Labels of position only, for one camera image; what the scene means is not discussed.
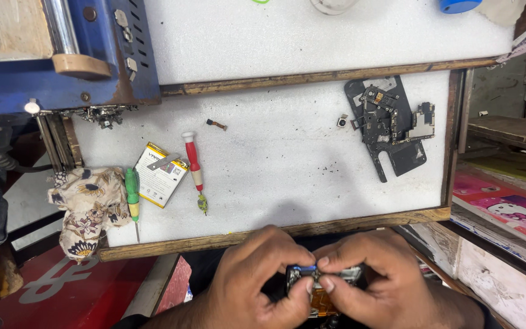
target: green screwdriver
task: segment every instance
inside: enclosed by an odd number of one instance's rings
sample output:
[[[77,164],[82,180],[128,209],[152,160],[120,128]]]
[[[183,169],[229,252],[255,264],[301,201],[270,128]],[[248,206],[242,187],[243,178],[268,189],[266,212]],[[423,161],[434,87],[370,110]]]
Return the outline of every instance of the green screwdriver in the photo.
[[[137,243],[139,243],[139,228],[137,228],[137,221],[139,220],[139,195],[137,194],[137,177],[131,168],[127,168],[127,173],[125,173],[125,188],[127,189],[129,213],[131,213],[131,219],[135,222],[135,233],[137,233]]]

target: screwdriver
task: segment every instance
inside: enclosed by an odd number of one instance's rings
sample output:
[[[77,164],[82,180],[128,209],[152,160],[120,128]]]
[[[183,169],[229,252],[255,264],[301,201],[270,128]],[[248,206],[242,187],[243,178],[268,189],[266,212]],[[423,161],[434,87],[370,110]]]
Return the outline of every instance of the screwdriver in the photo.
[[[200,169],[200,164],[198,163],[198,155],[196,154],[196,146],[194,145],[194,135],[193,131],[188,131],[182,133],[182,139],[186,143],[186,154],[188,155],[188,160],[190,161],[190,172],[192,173],[192,179],[194,179],[194,185],[196,185],[196,190],[200,194],[198,196],[198,207],[206,216],[206,211],[208,205],[206,204],[206,198],[202,195],[202,171]]]
[[[137,177],[131,168],[127,168],[127,172],[125,173],[125,189],[127,189],[129,213],[131,213],[131,219],[135,222],[135,233],[137,233],[137,243],[139,243],[139,228],[137,228],[137,221],[139,220],[139,195],[137,194]]]

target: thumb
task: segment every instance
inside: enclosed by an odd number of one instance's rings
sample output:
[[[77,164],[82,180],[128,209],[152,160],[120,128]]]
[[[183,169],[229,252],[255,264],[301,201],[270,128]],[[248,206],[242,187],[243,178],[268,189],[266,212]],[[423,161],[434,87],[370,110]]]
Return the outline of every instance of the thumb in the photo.
[[[295,328],[307,320],[310,315],[310,292],[314,279],[305,276],[289,289],[288,296],[275,304],[274,318],[278,327]]]
[[[330,300],[340,312],[371,328],[374,326],[375,320],[380,315],[373,296],[351,286],[336,275],[321,276],[320,285],[326,290]]]

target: person's left hand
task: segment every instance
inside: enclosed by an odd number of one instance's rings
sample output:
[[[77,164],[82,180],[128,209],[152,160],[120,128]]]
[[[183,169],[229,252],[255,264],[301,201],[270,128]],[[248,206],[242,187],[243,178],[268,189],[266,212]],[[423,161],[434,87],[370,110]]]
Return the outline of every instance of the person's left hand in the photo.
[[[277,303],[261,293],[263,284],[286,265],[314,265],[316,259],[285,232],[267,226],[224,252],[201,300],[204,327],[295,328],[310,314],[311,277],[302,278]]]

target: blue object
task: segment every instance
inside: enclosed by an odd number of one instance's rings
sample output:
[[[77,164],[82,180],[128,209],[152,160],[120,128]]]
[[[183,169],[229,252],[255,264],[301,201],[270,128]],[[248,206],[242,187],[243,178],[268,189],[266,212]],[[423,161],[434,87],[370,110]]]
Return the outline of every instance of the blue object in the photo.
[[[151,105],[161,103],[156,61],[151,47],[143,0],[70,0],[71,18],[80,53],[106,61],[112,77],[87,81],[61,76],[52,60],[0,62],[0,114],[25,112],[24,105],[35,98],[41,109],[66,109],[96,105]],[[93,7],[96,19],[84,18],[84,7]],[[114,12],[125,12],[133,34],[129,43]],[[129,81],[126,58],[137,62],[137,74]],[[90,99],[81,99],[88,93]]]
[[[482,0],[439,0],[442,13],[461,13],[476,8]]]

